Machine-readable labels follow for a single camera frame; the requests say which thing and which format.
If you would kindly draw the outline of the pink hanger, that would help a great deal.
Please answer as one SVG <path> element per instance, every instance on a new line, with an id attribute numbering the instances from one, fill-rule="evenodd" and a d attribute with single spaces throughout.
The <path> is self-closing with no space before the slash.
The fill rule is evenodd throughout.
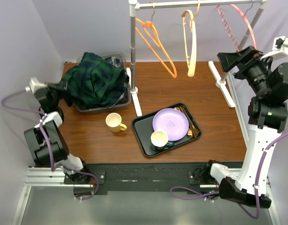
<path id="1" fill-rule="evenodd" d="M 229 6 L 231 6 L 238 14 L 238 20 L 236 20 L 235 22 L 232 22 L 233 25 L 236 24 L 236 22 L 239 22 L 240 25 L 244 25 L 246 27 L 246 29 L 248 30 L 248 34 L 246 35 L 248 38 L 250 38 L 251 40 L 251 45 L 254 48 L 257 48 L 257 42 L 256 42 L 256 38 L 254 35 L 254 31 L 252 28 L 251 23 L 249 22 L 246 14 L 235 4 L 229 4 Z M 223 23 L 224 29 L 228 35 L 228 38 L 231 40 L 232 45 L 236 48 L 236 50 L 240 50 L 240 41 L 237 40 L 235 34 L 232 31 L 231 26 L 229 25 L 229 21 L 225 16 L 225 12 L 221 9 L 220 5 L 217 5 L 216 7 L 217 13 L 220 17 L 221 22 Z"/>

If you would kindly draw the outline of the green plaid skirt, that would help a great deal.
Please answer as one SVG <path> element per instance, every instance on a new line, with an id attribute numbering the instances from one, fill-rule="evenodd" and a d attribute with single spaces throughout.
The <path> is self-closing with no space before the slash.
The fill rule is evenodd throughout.
<path id="1" fill-rule="evenodd" d="M 80 63 L 67 70 L 62 81 L 66 82 L 64 101 L 68 106 L 111 108 L 124 98 L 129 77 L 125 69 L 85 52 Z"/>

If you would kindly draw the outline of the cream wooden hanger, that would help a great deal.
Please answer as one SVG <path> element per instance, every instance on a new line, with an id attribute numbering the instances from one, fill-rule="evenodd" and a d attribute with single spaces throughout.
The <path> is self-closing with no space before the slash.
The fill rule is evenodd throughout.
<path id="1" fill-rule="evenodd" d="M 185 45 L 185 57 L 188 67 L 187 76 L 194 77 L 197 63 L 197 31 L 195 18 L 199 13 L 200 0 L 197 1 L 197 10 L 193 13 L 191 10 L 187 9 L 182 13 L 182 23 L 183 23 L 183 35 L 184 35 L 184 45 Z M 191 44 L 191 54 L 188 53 L 187 47 L 187 37 L 186 37 L 186 18 L 189 16 L 189 27 L 192 34 L 192 44 Z"/>

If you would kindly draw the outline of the navy white plaid skirt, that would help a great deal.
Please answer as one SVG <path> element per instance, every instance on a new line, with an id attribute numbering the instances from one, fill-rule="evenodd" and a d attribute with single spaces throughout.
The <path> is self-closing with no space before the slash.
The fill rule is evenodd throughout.
<path id="1" fill-rule="evenodd" d="M 116 56 L 108 56 L 106 58 L 104 58 L 105 61 L 107 61 L 108 63 L 112 64 L 113 66 L 117 67 L 117 68 L 122 68 L 125 69 L 126 68 L 126 62 L 123 59 L 123 56 L 118 54 L 118 57 Z M 120 100 L 117 102 L 116 106 L 118 105 L 122 105 L 128 102 L 128 94 L 129 94 L 129 90 L 128 90 L 129 86 L 127 86 L 124 95 L 120 98 Z"/>

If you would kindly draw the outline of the orange plastic hanger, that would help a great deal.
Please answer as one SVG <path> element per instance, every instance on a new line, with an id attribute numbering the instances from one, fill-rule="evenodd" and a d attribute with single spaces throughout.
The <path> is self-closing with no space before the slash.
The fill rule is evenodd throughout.
<path id="1" fill-rule="evenodd" d="M 139 18 L 135 18 L 135 21 L 142 26 L 142 29 L 145 31 L 146 35 L 152 40 L 152 42 L 155 44 L 155 46 L 158 49 L 161 49 L 163 54 L 165 55 L 166 59 L 168 60 L 169 64 L 172 67 L 172 70 L 167 66 L 167 64 L 162 60 L 162 58 L 159 56 L 159 54 L 156 52 L 156 50 L 153 48 L 153 46 L 149 43 L 149 41 L 145 38 L 145 36 L 140 32 L 140 30 L 135 27 L 136 32 L 139 34 L 139 36 L 142 38 L 142 40 L 146 43 L 148 48 L 152 51 L 152 53 L 156 56 L 156 58 L 159 60 L 159 62 L 162 64 L 162 66 L 166 69 L 166 71 L 173 77 L 177 78 L 177 69 L 174 65 L 173 61 L 171 60 L 169 54 L 167 53 L 166 49 L 164 48 L 163 44 L 161 43 L 161 40 L 159 38 L 158 31 L 153 23 L 153 17 L 155 15 L 155 6 L 151 2 L 153 6 L 153 14 L 151 15 L 150 21 L 143 22 Z"/>

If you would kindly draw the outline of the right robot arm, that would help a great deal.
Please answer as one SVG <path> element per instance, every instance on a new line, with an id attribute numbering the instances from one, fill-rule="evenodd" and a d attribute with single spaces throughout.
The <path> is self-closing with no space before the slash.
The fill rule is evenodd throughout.
<path id="1" fill-rule="evenodd" d="M 221 199 L 268 209 L 271 206 L 266 196 L 269 165 L 288 118 L 288 62 L 272 69 L 273 57 L 253 46 L 235 53 L 220 52 L 217 56 L 224 72 L 237 67 L 233 76 L 246 80 L 255 93 L 248 107 L 248 147 L 238 176 L 226 165 L 210 160 L 203 169 L 195 170 L 193 177 L 207 184 L 217 182 Z"/>

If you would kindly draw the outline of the yellow mug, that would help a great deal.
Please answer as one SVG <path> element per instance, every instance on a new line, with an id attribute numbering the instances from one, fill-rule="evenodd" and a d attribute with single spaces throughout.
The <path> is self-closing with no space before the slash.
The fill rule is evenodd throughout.
<path id="1" fill-rule="evenodd" d="M 106 125 L 113 133 L 118 133 L 120 131 L 126 131 L 127 126 L 122 123 L 122 118 L 118 113 L 110 113 L 105 118 Z"/>

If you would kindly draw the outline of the clear plastic bin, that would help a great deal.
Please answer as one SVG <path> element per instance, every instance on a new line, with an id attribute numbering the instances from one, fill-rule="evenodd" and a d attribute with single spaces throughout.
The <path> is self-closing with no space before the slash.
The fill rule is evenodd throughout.
<path id="1" fill-rule="evenodd" d="M 125 55 L 122 52 L 110 52 L 110 53 L 100 53 L 98 54 L 102 59 L 108 57 L 108 56 L 116 56 L 118 57 L 118 54 L 123 56 L 123 59 L 126 62 L 126 58 Z M 90 109 L 81 109 L 78 106 L 74 105 L 74 107 L 76 108 L 77 111 L 81 112 L 81 113 L 86 113 L 86 114 L 96 114 L 96 113 L 105 113 L 105 112 L 110 112 L 110 111 L 115 111 L 115 110 L 122 110 L 122 109 L 126 109 L 128 107 L 128 105 L 130 104 L 131 100 L 132 100 L 132 96 L 130 93 L 130 82 L 131 82 L 131 78 L 130 78 L 130 68 L 128 68 L 126 66 L 125 71 L 127 72 L 127 76 L 129 77 L 129 84 L 127 86 L 129 86 L 128 90 L 129 90 L 129 94 L 128 94 L 128 102 L 122 105 L 114 105 L 112 107 L 96 107 L 96 108 L 90 108 Z"/>

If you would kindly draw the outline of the gold spoon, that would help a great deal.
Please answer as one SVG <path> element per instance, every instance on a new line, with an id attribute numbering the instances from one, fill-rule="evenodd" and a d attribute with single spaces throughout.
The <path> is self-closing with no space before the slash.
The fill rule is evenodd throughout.
<path id="1" fill-rule="evenodd" d="M 200 130 L 194 126 L 193 122 L 191 121 L 190 117 L 186 113 L 185 109 L 181 106 L 175 107 L 174 109 L 183 113 L 186 116 L 186 118 L 188 119 L 188 122 L 189 122 L 189 128 L 188 128 L 188 132 L 187 132 L 188 138 L 190 138 L 190 139 L 196 138 L 200 134 Z"/>

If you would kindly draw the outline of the purple plate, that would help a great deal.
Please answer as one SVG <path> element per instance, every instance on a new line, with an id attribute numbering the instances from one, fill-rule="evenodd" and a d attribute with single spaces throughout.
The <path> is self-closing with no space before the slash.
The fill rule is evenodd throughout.
<path id="1" fill-rule="evenodd" d="M 157 112 L 152 124 L 154 131 L 165 132 L 169 141 L 181 140 L 189 129 L 187 117 L 174 108 L 165 108 Z"/>

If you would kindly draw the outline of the black tray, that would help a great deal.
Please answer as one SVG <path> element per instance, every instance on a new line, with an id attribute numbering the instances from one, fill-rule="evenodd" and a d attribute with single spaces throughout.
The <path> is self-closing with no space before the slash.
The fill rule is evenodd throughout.
<path id="1" fill-rule="evenodd" d="M 152 122 L 153 122 L 153 118 L 156 115 L 156 113 L 162 109 L 165 109 L 165 108 L 162 108 L 162 109 L 159 109 L 157 111 L 154 111 L 154 112 L 142 115 L 140 117 L 137 117 L 132 121 L 132 128 L 133 128 L 134 133 L 136 135 L 136 138 L 139 142 L 140 148 L 146 157 L 149 157 L 149 158 L 155 157 L 155 156 L 162 154 L 166 151 L 172 150 L 174 148 L 185 145 L 189 142 L 195 141 L 202 136 L 202 131 L 201 131 L 199 125 L 197 124 L 196 120 L 194 119 L 192 113 L 188 109 L 187 105 L 185 105 L 184 103 L 176 103 L 176 104 L 170 105 L 166 108 L 175 108 L 178 106 L 181 106 L 185 109 L 186 113 L 190 117 L 194 126 L 200 130 L 200 134 L 196 138 L 193 138 L 193 139 L 188 138 L 188 136 L 186 135 L 179 141 L 173 141 L 175 143 L 174 147 L 172 147 L 168 150 L 164 150 L 164 151 L 155 151 L 153 149 L 153 146 L 152 146 L 152 143 L 150 140 L 150 137 L 151 137 L 152 133 L 154 132 Z"/>

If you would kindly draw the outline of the dark green cup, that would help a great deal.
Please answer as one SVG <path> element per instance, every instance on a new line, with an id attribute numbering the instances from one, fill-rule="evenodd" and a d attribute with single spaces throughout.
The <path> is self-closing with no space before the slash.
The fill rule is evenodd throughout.
<path id="1" fill-rule="evenodd" d="M 168 150 L 172 147 L 174 147 L 175 143 L 174 142 L 171 142 L 171 141 L 168 141 L 164 146 L 162 147 L 158 147 L 158 146 L 154 146 L 154 150 L 155 151 L 164 151 L 164 150 Z"/>

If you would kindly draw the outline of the white metal clothes rack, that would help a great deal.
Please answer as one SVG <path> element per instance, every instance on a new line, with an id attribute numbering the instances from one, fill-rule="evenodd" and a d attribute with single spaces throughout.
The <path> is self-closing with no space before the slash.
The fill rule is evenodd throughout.
<path id="1" fill-rule="evenodd" d="M 252 22 L 250 23 L 248 21 L 248 19 L 246 18 L 246 15 L 238 8 L 236 7 L 234 4 L 245 4 L 245 3 L 260 3 L 259 8 L 252 20 Z M 267 5 L 268 0 L 194 0 L 194 1 L 176 1 L 176 2 L 163 2 L 163 3 L 147 3 L 147 4 L 140 4 L 137 0 L 129 0 L 129 13 L 130 13 L 130 32 L 131 32 L 131 43 L 130 43 L 130 50 L 131 50 L 131 69 L 127 68 L 127 73 L 128 75 L 130 75 L 130 86 L 131 86 L 131 95 L 133 98 L 133 103 L 134 103 L 134 108 L 136 111 L 136 114 L 138 117 L 142 116 L 142 111 L 141 111 L 141 107 L 140 107 L 140 101 L 138 99 L 138 89 L 135 86 L 135 69 L 136 69 L 136 58 L 135 58 L 135 33 L 137 30 L 136 28 L 136 21 L 137 21 L 137 17 L 136 17 L 136 11 L 139 11 L 141 9 L 150 9 L 153 8 L 153 10 L 155 10 L 156 8 L 183 8 L 183 7 L 189 7 L 189 6 L 197 6 L 197 10 L 195 12 L 195 14 L 192 13 L 192 11 L 190 10 L 186 10 L 184 11 L 184 13 L 182 14 L 182 18 L 183 18 L 183 28 L 184 28 L 184 41 L 185 41 L 185 53 L 186 53 L 186 57 L 187 57 L 187 65 L 188 65 L 188 77 L 193 77 L 194 76 L 194 70 L 195 70 L 195 66 L 196 66 L 196 50 L 197 50 L 197 37 L 196 37 L 196 30 L 195 28 L 195 22 L 194 22 L 194 18 L 197 16 L 197 14 L 199 13 L 199 8 L 200 6 L 208 6 L 208 5 L 216 5 L 216 8 L 218 9 L 218 12 L 220 13 L 220 15 L 222 15 L 222 21 L 225 23 L 225 25 L 228 23 L 226 22 L 226 20 L 223 20 L 224 18 L 224 12 L 219 10 L 219 6 L 220 5 L 231 5 L 234 9 L 236 9 L 236 11 L 241 15 L 241 17 L 244 19 L 246 25 L 247 25 L 247 32 L 244 35 L 243 39 L 241 40 L 240 43 L 235 42 L 233 43 L 235 46 L 237 46 L 237 50 L 240 50 L 246 43 L 248 37 L 250 36 L 252 39 L 252 45 L 256 48 L 256 40 L 255 40 L 255 36 L 253 33 L 253 28 L 256 25 L 258 19 L 260 18 L 262 12 L 264 11 L 266 5 Z M 191 30 L 192 30 L 192 53 L 191 53 L 191 57 L 188 58 L 187 55 L 187 45 L 186 45 L 186 33 L 185 33 L 185 18 L 187 15 L 190 15 L 190 21 L 191 21 Z M 164 50 L 162 43 L 160 42 L 158 33 L 156 28 L 154 27 L 154 24 L 152 22 L 153 20 L 153 16 L 154 13 L 151 16 L 151 21 L 148 22 L 140 22 L 144 27 L 149 27 L 152 29 L 152 31 L 155 34 L 156 37 L 156 41 L 154 40 L 154 42 L 156 43 L 157 46 L 160 46 L 160 48 L 162 50 Z M 174 63 L 172 62 L 172 60 L 170 59 L 169 55 L 166 53 L 166 51 L 164 51 L 166 57 L 168 58 L 169 62 L 171 63 L 172 67 L 173 67 L 173 72 L 171 72 L 168 67 L 164 64 L 164 62 L 161 60 L 161 58 L 155 53 L 154 49 L 150 46 L 150 44 L 146 41 L 146 44 L 149 46 L 149 48 L 151 50 L 153 50 L 154 54 L 158 57 L 158 59 L 160 60 L 160 62 L 163 64 L 163 66 L 165 67 L 165 69 L 167 69 L 167 71 L 169 72 L 169 74 L 171 74 L 171 76 L 173 78 L 177 77 L 176 74 L 176 68 L 174 66 Z M 220 77 L 217 69 L 214 66 L 214 62 L 210 61 L 208 62 L 209 68 L 216 80 L 216 86 L 218 88 L 220 88 L 228 106 L 230 108 L 235 108 L 236 104 L 232 98 L 232 96 L 230 95 L 230 93 L 227 90 L 226 87 L 226 82 L 225 80 L 227 79 L 228 74 L 224 74 L 223 77 Z"/>

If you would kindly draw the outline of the aluminium frame rail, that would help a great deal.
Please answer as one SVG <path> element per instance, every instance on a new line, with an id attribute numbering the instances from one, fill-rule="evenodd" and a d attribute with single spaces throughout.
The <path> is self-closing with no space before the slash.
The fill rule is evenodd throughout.
<path id="1" fill-rule="evenodd" d="M 22 192 L 17 204 L 15 215 L 12 221 L 13 225 L 20 225 L 28 200 L 30 198 L 31 189 L 33 187 L 74 187 L 93 189 L 93 183 L 73 182 L 64 174 L 63 168 L 58 167 L 51 171 L 47 167 L 29 167 L 25 180 L 23 182 Z"/>

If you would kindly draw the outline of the black mounting base plate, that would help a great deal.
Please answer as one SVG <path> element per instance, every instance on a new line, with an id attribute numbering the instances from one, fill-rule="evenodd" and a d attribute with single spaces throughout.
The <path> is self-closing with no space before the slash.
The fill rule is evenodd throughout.
<path id="1" fill-rule="evenodd" d="M 98 195 L 110 191 L 168 192 L 183 186 L 198 192 L 218 191 L 219 184 L 206 175 L 206 163 L 89 164 L 98 179 Z M 75 197 L 88 197 L 94 189 L 73 188 Z"/>

